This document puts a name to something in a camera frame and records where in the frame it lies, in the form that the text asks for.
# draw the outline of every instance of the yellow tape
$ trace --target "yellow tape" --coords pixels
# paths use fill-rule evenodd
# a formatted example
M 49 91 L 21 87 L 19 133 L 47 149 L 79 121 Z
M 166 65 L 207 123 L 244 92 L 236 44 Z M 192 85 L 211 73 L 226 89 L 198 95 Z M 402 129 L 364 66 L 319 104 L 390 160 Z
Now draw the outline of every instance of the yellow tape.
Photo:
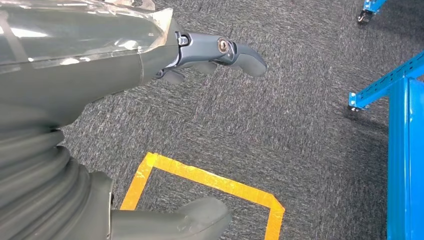
M 148 152 L 138 166 L 120 207 L 121 210 L 136 209 L 153 167 L 269 208 L 264 240 L 279 239 L 285 209 L 274 195 L 194 166 L 184 165 L 157 153 Z

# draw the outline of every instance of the caster wheel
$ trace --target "caster wheel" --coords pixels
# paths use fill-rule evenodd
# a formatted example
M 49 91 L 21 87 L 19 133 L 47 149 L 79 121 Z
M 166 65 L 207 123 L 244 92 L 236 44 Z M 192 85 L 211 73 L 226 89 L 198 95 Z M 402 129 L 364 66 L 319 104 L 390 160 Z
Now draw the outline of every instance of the caster wheel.
M 350 110 L 350 111 L 352 111 L 352 112 L 359 112 L 359 110 L 360 110 L 360 109 L 359 109 L 359 108 L 357 108 L 357 107 L 349 106 L 349 105 L 347 106 L 347 109 L 348 109 L 348 110 Z
M 359 25 L 367 25 L 371 18 L 373 18 L 374 13 L 369 10 L 362 10 L 357 18 L 357 23 Z

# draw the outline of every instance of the blue shelf frame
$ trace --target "blue shelf frame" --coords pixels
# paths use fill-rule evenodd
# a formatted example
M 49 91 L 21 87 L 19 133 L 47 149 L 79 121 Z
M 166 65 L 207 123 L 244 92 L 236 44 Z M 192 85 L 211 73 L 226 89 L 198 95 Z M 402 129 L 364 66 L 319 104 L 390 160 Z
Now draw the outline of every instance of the blue shelf frame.
M 376 14 L 380 12 L 380 8 L 385 2 L 386 0 L 365 0 L 363 2 L 363 9 Z
M 424 51 L 360 92 L 352 110 L 388 97 L 387 239 L 424 240 Z

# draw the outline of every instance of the plastic wrap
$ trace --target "plastic wrap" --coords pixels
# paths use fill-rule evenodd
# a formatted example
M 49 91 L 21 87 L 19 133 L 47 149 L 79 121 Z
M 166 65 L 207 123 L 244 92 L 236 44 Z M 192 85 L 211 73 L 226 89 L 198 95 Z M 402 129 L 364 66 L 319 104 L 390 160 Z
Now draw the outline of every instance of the plastic wrap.
M 0 73 L 151 51 L 166 43 L 172 14 L 96 0 L 0 0 Z

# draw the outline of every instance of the gray carpet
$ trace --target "gray carpet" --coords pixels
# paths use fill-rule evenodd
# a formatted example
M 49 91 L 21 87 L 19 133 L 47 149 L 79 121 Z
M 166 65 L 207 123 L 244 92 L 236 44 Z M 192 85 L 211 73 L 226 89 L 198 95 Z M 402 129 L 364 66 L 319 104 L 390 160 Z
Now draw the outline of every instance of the gray carpet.
M 159 0 L 187 30 L 263 54 L 263 78 L 219 68 L 181 85 L 153 81 L 87 106 L 65 146 L 115 179 L 118 208 L 146 152 L 273 193 L 280 239 L 386 238 L 387 101 L 346 111 L 357 91 L 424 49 L 424 1 L 388 0 L 366 29 L 361 0 Z M 138 208 L 172 211 L 203 196 L 234 219 L 222 239 L 261 240 L 268 210 L 154 170 Z

